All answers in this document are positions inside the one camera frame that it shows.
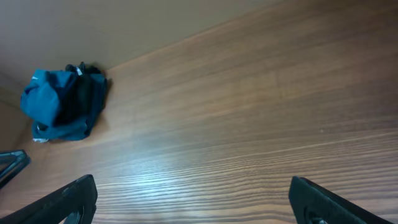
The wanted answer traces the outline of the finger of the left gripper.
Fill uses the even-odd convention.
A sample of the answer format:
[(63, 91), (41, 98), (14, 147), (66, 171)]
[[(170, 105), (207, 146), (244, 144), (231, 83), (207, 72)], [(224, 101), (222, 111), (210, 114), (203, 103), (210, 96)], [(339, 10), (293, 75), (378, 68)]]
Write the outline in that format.
[(1, 152), (1, 188), (30, 164), (25, 150)]

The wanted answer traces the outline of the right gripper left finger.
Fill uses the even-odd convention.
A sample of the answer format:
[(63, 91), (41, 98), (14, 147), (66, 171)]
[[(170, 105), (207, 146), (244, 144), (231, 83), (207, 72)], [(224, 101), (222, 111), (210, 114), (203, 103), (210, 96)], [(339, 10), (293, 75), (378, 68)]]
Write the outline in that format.
[(1, 218), (4, 224), (90, 224), (98, 192), (94, 177), (84, 175), (24, 208)]

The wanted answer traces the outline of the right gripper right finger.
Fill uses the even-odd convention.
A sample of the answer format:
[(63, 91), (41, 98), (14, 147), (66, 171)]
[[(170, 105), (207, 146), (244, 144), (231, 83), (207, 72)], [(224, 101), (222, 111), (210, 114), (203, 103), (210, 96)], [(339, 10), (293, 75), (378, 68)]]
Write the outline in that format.
[(304, 177), (292, 177), (289, 202), (298, 224), (392, 224)]

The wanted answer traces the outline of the blue t-shirt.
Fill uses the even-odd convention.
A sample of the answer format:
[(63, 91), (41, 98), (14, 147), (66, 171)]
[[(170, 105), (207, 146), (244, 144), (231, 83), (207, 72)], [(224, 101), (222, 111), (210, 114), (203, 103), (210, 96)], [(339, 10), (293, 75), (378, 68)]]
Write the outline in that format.
[(78, 75), (64, 70), (36, 70), (21, 95), (21, 110), (46, 126), (53, 126), (62, 110), (62, 100)]

